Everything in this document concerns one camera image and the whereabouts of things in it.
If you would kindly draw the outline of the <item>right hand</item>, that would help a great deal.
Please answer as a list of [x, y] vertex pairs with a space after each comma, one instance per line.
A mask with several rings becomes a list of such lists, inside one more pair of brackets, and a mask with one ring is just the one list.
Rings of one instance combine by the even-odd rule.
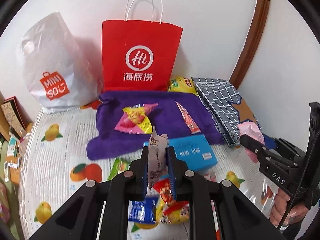
[[[278, 193], [274, 198], [274, 205], [272, 206], [270, 212], [270, 222], [274, 226], [278, 226], [281, 221], [287, 204], [289, 203], [290, 197], [281, 189], [278, 189]], [[289, 224], [297, 223], [304, 219], [309, 210], [304, 206], [303, 203], [299, 203], [294, 206], [290, 212], [287, 214], [286, 219], [284, 220], [283, 226], [287, 226]]]

